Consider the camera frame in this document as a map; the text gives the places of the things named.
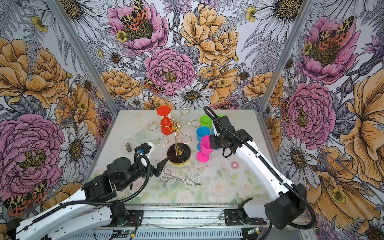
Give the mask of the red wine glass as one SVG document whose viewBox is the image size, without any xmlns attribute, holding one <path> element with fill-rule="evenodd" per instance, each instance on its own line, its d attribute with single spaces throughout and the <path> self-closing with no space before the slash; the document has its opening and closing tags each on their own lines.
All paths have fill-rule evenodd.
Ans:
<svg viewBox="0 0 384 240">
<path fill-rule="evenodd" d="M 162 134 L 168 136 L 173 132 L 173 122 L 169 117 L 171 108 L 168 106 L 161 106 L 157 109 L 157 114 L 162 117 L 160 127 Z"/>
</svg>

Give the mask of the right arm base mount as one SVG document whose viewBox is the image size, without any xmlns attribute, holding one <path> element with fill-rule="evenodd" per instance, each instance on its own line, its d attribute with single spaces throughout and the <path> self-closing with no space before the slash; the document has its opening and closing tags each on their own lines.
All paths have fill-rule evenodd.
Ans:
<svg viewBox="0 0 384 240">
<path fill-rule="evenodd" d="M 267 224 L 264 219 L 247 219 L 245 216 L 241 216 L 238 209 L 224 209 L 223 220 L 226 226 L 261 226 Z"/>
</svg>

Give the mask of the blue wine glass front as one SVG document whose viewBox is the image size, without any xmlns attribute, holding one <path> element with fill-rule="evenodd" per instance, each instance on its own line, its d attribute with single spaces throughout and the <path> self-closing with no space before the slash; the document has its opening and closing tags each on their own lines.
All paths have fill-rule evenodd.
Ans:
<svg viewBox="0 0 384 240">
<path fill-rule="evenodd" d="M 201 145 L 202 138 L 205 136 L 209 136 L 211 134 L 211 130 L 208 127 L 199 127 L 197 129 L 196 133 L 197 133 L 197 140 L 198 140 L 197 150 L 200 151 L 201 150 L 200 145 Z"/>
</svg>

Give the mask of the green wine glass front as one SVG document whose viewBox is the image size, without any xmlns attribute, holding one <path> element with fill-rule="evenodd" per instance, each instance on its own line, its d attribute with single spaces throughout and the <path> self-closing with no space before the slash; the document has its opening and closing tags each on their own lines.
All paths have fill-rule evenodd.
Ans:
<svg viewBox="0 0 384 240">
<path fill-rule="evenodd" d="M 211 129 L 213 127 L 213 121 L 207 115 L 200 117 L 200 123 L 201 127 L 206 127 L 208 129 Z"/>
</svg>

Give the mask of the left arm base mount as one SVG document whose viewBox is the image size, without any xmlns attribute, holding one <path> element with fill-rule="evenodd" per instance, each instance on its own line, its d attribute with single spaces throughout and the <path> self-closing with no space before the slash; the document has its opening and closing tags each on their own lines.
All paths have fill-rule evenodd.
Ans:
<svg viewBox="0 0 384 240">
<path fill-rule="evenodd" d="M 116 227 L 140 227 L 143 221 L 143 210 L 128 210 L 115 218 Z"/>
</svg>

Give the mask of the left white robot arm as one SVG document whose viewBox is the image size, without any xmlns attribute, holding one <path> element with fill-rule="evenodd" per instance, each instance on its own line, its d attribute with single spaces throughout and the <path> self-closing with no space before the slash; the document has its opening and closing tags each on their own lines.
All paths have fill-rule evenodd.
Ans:
<svg viewBox="0 0 384 240">
<path fill-rule="evenodd" d="M 11 240 L 65 240 L 89 229 L 123 224 L 129 218 L 125 203 L 137 197 L 152 176 L 159 177 L 169 160 L 154 167 L 147 155 L 134 156 L 133 163 L 127 158 L 114 160 L 102 175 L 47 211 L 9 222 L 7 236 Z"/>
</svg>

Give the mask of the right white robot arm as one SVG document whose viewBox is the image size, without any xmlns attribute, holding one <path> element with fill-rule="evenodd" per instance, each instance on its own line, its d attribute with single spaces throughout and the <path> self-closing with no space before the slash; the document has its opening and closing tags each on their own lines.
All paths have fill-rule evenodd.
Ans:
<svg viewBox="0 0 384 240">
<path fill-rule="evenodd" d="M 209 136 L 211 149 L 229 149 L 243 160 L 266 189 L 271 202 L 263 207 L 250 199 L 239 205 L 241 214 L 249 219 L 262 218 L 279 230 L 291 226 L 309 230 L 317 224 L 316 214 L 307 201 L 307 189 L 295 185 L 268 160 L 253 138 L 244 129 L 235 130 L 227 116 L 219 117 L 211 108 L 203 108 L 213 121 L 214 134 Z"/>
</svg>

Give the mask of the pink wine glass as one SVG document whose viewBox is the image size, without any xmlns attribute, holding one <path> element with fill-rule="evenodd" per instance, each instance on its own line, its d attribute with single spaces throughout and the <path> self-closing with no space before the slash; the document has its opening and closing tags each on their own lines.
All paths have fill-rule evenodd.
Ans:
<svg viewBox="0 0 384 240">
<path fill-rule="evenodd" d="M 201 163 L 206 163 L 210 159 L 210 154 L 213 152 L 210 144 L 210 136 L 204 136 L 200 142 L 200 151 L 197 153 L 197 159 Z"/>
</svg>

